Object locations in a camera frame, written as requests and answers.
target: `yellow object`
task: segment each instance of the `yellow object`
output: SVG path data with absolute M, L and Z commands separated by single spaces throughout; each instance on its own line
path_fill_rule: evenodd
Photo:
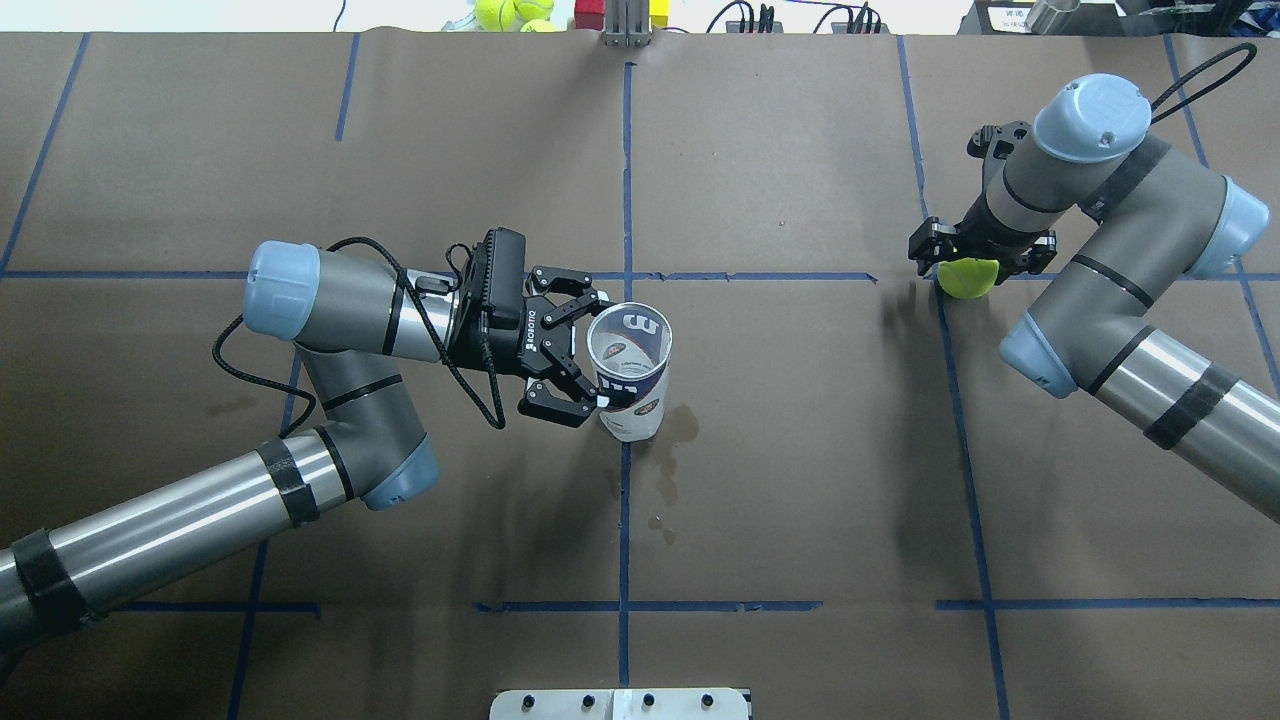
M 512 0 L 476 0 L 476 20 L 489 32 L 502 32 L 520 24 L 520 14 Z
M 552 10 L 556 8 L 554 0 L 516 0 L 516 12 L 520 17 L 526 20 L 545 20 L 552 17 Z
M 671 1 L 649 0 L 649 22 L 653 27 L 667 27 L 671 24 Z
M 1000 273 L 998 260 L 963 258 L 938 263 L 938 284 L 942 291 L 960 300 L 974 300 L 996 287 Z
M 559 32 L 550 20 L 529 20 L 525 27 L 520 28 L 520 32 Z

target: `tennis ball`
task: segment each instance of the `tennis ball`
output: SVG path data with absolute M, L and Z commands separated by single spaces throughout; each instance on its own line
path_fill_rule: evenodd
M 489 32 L 512 29 L 520 22 L 512 0 L 476 0 L 476 19 Z
M 559 32 L 559 29 L 550 20 L 529 20 L 520 32 Z
M 526 20 L 545 20 L 552 17 L 552 9 L 556 6 L 554 0 L 516 0 L 516 12 L 520 17 Z M 529 32 L 547 32 L 541 29 L 531 29 Z
M 991 292 L 996 287 L 996 275 L 1000 273 L 998 260 L 979 260 L 978 258 L 963 258 L 938 263 L 938 284 L 942 291 L 960 300 L 974 300 Z

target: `blue joint cap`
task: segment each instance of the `blue joint cap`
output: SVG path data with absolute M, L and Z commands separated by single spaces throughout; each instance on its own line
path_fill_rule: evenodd
M 248 329 L 292 341 L 311 316 L 320 287 L 320 251 L 269 240 L 257 246 L 244 283 Z
M 1053 397 L 1061 398 L 1075 392 L 1075 378 L 1030 313 L 1023 313 L 1023 319 L 1018 320 L 1012 332 L 1000 341 L 1000 356 Z
M 1068 163 L 1105 163 L 1147 137 L 1151 102 L 1123 77 L 1097 73 L 1068 83 L 1033 126 L 1036 143 Z
M 1270 222 L 1271 210 L 1266 204 L 1226 178 L 1226 200 L 1217 227 L 1187 274 L 1204 279 L 1222 273 L 1253 247 Z
M 431 489 L 439 479 L 440 464 L 431 451 L 431 438 L 424 436 L 422 442 L 417 443 L 401 466 L 387 475 L 381 484 L 366 492 L 362 500 L 370 510 L 387 510 Z

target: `black tape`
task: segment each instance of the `black tape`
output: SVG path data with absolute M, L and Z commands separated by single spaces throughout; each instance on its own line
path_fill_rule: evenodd
M 302 473 L 298 464 L 293 461 L 293 455 L 280 439 L 269 439 L 257 448 L 259 457 L 266 465 L 266 471 L 271 474 L 275 489 L 280 492 L 284 509 L 289 512 L 289 521 L 294 528 L 301 528 L 306 523 L 320 518 L 320 509 L 316 507 L 316 496 L 311 492 L 311 486 L 302 482 Z
M 1151 170 L 1169 154 L 1170 145 L 1164 140 L 1148 135 L 1142 145 L 1134 147 L 1129 156 L 1120 163 L 1120 167 L 1102 181 L 1088 197 L 1080 201 L 1080 210 L 1102 224 L 1117 205 L 1138 187 L 1142 181 L 1151 174 Z
M 13 543 L 18 579 L 46 635 L 81 629 L 104 615 L 93 611 L 58 557 L 49 530 L 40 529 Z
M 1147 340 L 1147 337 L 1149 337 L 1151 333 L 1153 332 L 1156 332 L 1156 328 L 1147 325 L 1140 331 L 1138 331 L 1138 334 L 1129 338 L 1129 342 L 1125 343 L 1125 346 L 1120 350 L 1120 352 L 1116 352 L 1116 356 L 1112 357 L 1110 363 L 1107 363 L 1107 366 L 1102 368 L 1102 372 L 1098 373 L 1098 377 L 1093 378 L 1093 382 L 1089 383 L 1089 387 L 1084 388 L 1085 392 L 1088 392 L 1089 395 L 1097 395 L 1098 391 L 1102 389 L 1102 386 L 1111 378 L 1112 374 L 1115 374 L 1116 368 L 1119 368 L 1121 363 L 1128 360 L 1129 356 L 1133 355 L 1133 351 L 1137 350 L 1139 345 L 1142 345 L 1142 341 Z
M 329 459 L 333 460 L 333 466 L 338 469 L 338 479 L 342 480 L 342 492 L 347 496 L 347 500 L 356 498 L 356 491 L 351 487 L 351 475 L 347 474 L 347 464 L 342 461 L 342 455 L 338 454 L 338 447 L 333 445 L 333 438 L 329 437 L 329 430 L 324 425 L 316 427 L 316 434 L 320 436 L 320 441 L 324 442 L 324 448 L 329 451 Z
M 1046 215 L 1059 215 L 1071 209 L 1070 205 L 1068 205 L 1066 208 L 1055 208 L 1055 209 L 1041 208 L 1038 205 L 1032 205 L 1027 200 L 1023 200 L 1021 196 L 1014 192 L 1014 186 L 1009 184 L 1009 173 L 1006 173 L 1005 169 L 1000 170 L 1000 179 L 1005 181 L 1005 192 L 1007 192 L 1009 196 L 1014 199 L 1014 202 L 1021 205 L 1023 208 L 1027 208 L 1028 210 L 1032 210 L 1033 213 L 1043 213 Z
M 390 377 L 383 378 L 383 379 L 380 379 L 378 382 L 369 383 L 367 386 L 357 387 L 356 389 L 353 389 L 351 392 L 344 392 L 344 393 L 339 395 L 338 397 L 334 397 L 332 400 L 328 400 L 328 401 L 323 402 L 320 405 L 320 407 L 324 407 L 324 411 L 328 413 L 328 411 L 333 410 L 334 407 L 339 407 L 342 405 L 346 405 L 346 404 L 351 402 L 352 400 L 360 400 L 361 397 L 365 397 L 366 395 L 372 395 L 372 393 L 383 389 L 384 387 L 390 387 L 390 386 L 393 386 L 396 383 L 402 383 L 402 382 L 404 382 L 404 378 L 402 378 L 401 375 L 398 375 L 398 374 L 397 375 L 390 375 Z
M 1222 368 L 1210 364 L 1198 380 L 1172 404 L 1165 414 L 1151 424 L 1142 434 L 1161 450 L 1169 450 L 1183 439 L 1201 420 L 1203 420 L 1222 397 L 1240 382 Z
M 1156 304 L 1156 299 L 1147 295 L 1147 291 L 1138 287 L 1138 283 L 1112 270 L 1108 265 L 1103 265 L 1102 263 L 1098 263 L 1097 260 L 1087 255 L 1076 255 L 1075 258 L 1071 258 L 1071 261 L 1084 265 L 1085 268 L 1093 270 L 1094 273 L 1116 283 L 1117 286 L 1120 286 L 1120 290 L 1134 296 L 1134 299 L 1137 299 L 1138 302 L 1142 302 L 1142 306 L 1146 307 L 1147 310 L 1151 310 L 1151 306 Z
M 387 334 L 383 336 L 383 355 L 396 350 L 396 333 L 399 332 L 399 309 L 404 304 L 404 286 L 396 279 L 396 295 L 392 296 L 392 313 L 387 318 Z

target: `cup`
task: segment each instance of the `cup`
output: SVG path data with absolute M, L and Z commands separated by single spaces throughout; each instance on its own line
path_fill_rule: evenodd
M 600 420 L 622 442 L 649 439 L 667 410 L 671 323 L 641 302 L 620 302 L 600 313 L 586 331 L 596 382 L 635 393 L 626 406 L 611 400 Z

